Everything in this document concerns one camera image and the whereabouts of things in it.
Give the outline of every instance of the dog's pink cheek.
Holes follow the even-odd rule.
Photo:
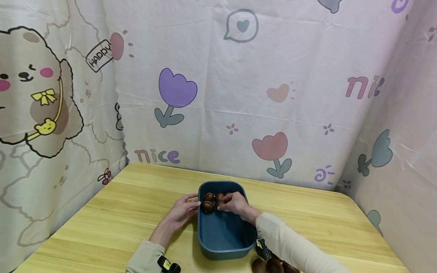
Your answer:
[[[10,83],[7,80],[0,79],[0,91],[6,91],[10,87]]]
[[[41,69],[39,73],[45,78],[50,78],[51,76],[53,76],[53,70],[48,67]]]

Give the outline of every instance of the yellow bow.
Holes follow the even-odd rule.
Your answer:
[[[53,103],[56,100],[54,94],[55,91],[53,89],[47,89],[46,91],[32,94],[32,98],[36,101],[40,101],[41,105],[48,105],[49,101]]]

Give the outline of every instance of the person's right hand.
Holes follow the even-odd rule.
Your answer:
[[[256,220],[261,214],[261,211],[251,207],[239,192],[234,192],[223,197],[222,201],[225,203],[217,209],[219,211],[230,211],[240,216],[244,221],[256,225]]]

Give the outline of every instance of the pink oval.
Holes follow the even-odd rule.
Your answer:
[[[48,67],[41,69],[39,73],[45,78],[50,78],[51,76],[53,76],[53,70]]]
[[[114,57],[116,60],[121,59],[125,47],[125,41],[123,40],[123,37],[119,33],[114,32],[111,36],[110,42],[112,57]]]
[[[0,91],[6,91],[10,87],[10,83],[7,80],[0,79]]]

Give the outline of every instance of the hand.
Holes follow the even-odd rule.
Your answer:
[[[200,202],[195,197],[197,197],[197,193],[187,194],[179,198],[157,225],[149,241],[167,248],[173,233],[197,214]]]
[[[195,197],[197,197],[197,193],[187,194],[179,198],[164,216],[163,221],[167,221],[174,232],[183,227],[191,217],[197,214],[200,202]]]
[[[234,192],[223,197],[222,201],[225,203],[217,209],[219,211],[231,211],[240,216],[244,221],[256,225],[256,221],[261,211],[251,207],[239,192]]]

